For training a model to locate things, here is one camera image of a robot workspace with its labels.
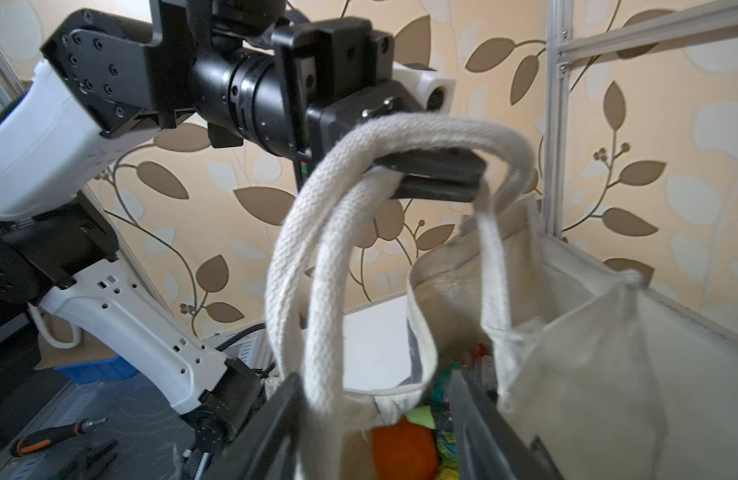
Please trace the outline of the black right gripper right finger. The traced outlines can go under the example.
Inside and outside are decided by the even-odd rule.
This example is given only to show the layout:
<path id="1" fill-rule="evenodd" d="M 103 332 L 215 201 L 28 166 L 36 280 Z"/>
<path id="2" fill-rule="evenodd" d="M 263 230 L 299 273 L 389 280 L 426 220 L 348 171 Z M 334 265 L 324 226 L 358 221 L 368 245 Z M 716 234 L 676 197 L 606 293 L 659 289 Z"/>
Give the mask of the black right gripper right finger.
<path id="1" fill-rule="evenodd" d="M 485 392 L 462 371 L 447 387 L 462 479 L 560 479 L 541 441 L 526 446 Z"/>

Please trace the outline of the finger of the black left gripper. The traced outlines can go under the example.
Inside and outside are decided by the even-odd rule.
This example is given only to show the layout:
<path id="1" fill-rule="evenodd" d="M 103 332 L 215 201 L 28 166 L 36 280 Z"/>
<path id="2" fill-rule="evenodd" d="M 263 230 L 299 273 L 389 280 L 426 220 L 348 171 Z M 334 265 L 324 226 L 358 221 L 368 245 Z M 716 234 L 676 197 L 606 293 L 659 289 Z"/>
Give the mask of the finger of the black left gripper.
<path id="1" fill-rule="evenodd" d="M 407 175 L 441 180 L 480 180 L 487 169 L 484 159 L 472 150 L 461 148 L 393 153 L 374 163 Z"/>
<path id="2" fill-rule="evenodd" d="M 472 202 L 478 193 L 478 183 L 458 183 L 447 180 L 407 176 L 391 199 L 422 199 L 458 203 Z"/>

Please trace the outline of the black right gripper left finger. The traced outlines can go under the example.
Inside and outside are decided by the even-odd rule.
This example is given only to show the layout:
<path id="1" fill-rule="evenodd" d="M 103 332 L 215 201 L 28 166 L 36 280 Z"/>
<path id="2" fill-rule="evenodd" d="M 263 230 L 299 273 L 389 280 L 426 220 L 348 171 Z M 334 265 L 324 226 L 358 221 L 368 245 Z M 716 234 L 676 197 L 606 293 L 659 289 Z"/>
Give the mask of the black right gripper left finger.
<path id="1" fill-rule="evenodd" d="M 301 376 L 293 373 L 211 463 L 205 479 L 293 480 L 304 409 Z"/>

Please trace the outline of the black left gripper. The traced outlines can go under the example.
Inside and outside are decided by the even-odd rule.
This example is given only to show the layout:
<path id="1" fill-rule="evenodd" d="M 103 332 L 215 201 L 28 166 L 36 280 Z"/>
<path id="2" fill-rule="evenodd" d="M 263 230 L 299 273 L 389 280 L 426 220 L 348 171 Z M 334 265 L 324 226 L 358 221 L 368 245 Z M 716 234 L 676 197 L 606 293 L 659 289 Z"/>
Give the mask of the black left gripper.
<path id="1" fill-rule="evenodd" d="M 143 22 L 70 14 L 45 60 L 99 134 L 155 136 L 191 115 L 210 143 L 252 142 L 291 160 L 303 184 L 356 125 L 420 112 L 398 78 L 393 38 L 364 19 L 312 22 L 282 1 L 154 1 Z"/>

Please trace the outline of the teal candy bag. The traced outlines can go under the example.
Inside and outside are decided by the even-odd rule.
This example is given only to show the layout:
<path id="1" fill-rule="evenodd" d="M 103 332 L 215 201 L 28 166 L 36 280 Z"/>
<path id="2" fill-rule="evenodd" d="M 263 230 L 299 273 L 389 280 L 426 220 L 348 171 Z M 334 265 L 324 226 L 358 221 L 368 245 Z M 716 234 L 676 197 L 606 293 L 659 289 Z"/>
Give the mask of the teal candy bag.
<path id="1" fill-rule="evenodd" d="M 463 363 L 460 360 L 452 361 L 437 375 L 433 383 L 427 403 L 431 407 L 434 417 L 441 421 L 450 420 L 451 418 L 450 401 L 447 391 L 453 374 L 462 368 Z"/>

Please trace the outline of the round orange bell pepper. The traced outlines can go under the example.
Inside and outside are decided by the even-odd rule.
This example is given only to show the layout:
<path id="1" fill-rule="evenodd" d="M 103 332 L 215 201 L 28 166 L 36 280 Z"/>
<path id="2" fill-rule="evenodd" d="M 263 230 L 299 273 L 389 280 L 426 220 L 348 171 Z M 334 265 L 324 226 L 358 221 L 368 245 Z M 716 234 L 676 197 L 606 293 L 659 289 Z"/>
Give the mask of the round orange bell pepper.
<path id="1" fill-rule="evenodd" d="M 373 460 L 379 479 L 434 479 L 439 457 L 433 432 L 401 420 L 372 432 Z"/>

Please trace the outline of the cream Monet print tote bag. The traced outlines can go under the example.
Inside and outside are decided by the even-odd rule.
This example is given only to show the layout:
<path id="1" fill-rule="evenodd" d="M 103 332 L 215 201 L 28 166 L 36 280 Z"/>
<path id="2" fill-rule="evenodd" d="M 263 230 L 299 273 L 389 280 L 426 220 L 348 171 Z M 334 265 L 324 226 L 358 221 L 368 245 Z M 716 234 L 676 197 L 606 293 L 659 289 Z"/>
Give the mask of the cream Monet print tote bag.
<path id="1" fill-rule="evenodd" d="M 378 161 L 452 147 L 498 156 L 506 179 L 496 192 L 479 183 L 461 235 L 409 272 L 412 381 L 348 390 L 353 243 L 401 181 Z M 445 358 L 482 341 L 493 348 L 492 409 L 524 444 L 542 445 L 564 478 L 655 477 L 667 426 L 638 314 L 640 276 L 545 235 L 524 191 L 533 170 L 520 133 L 432 113 L 368 121 L 329 150 L 285 219 L 267 275 L 265 320 L 280 374 L 303 380 L 297 478 L 375 478 L 367 432 L 398 422 L 431 390 Z"/>

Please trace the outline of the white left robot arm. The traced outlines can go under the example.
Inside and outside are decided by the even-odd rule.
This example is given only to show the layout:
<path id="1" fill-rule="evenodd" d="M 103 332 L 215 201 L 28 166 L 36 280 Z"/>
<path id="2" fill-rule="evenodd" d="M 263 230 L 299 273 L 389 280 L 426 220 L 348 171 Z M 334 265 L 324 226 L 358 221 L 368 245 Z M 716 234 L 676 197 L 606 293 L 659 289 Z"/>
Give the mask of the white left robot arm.
<path id="1" fill-rule="evenodd" d="M 72 13 L 0 112 L 0 300 L 100 339 L 158 387 L 200 451 L 221 453 L 259 379 L 128 279 L 83 186 L 195 114 L 212 146 L 251 141 L 304 184 L 357 125 L 450 109 L 454 81 L 397 62 L 394 47 L 368 20 L 312 22 L 282 1 L 155 1 L 147 23 Z"/>

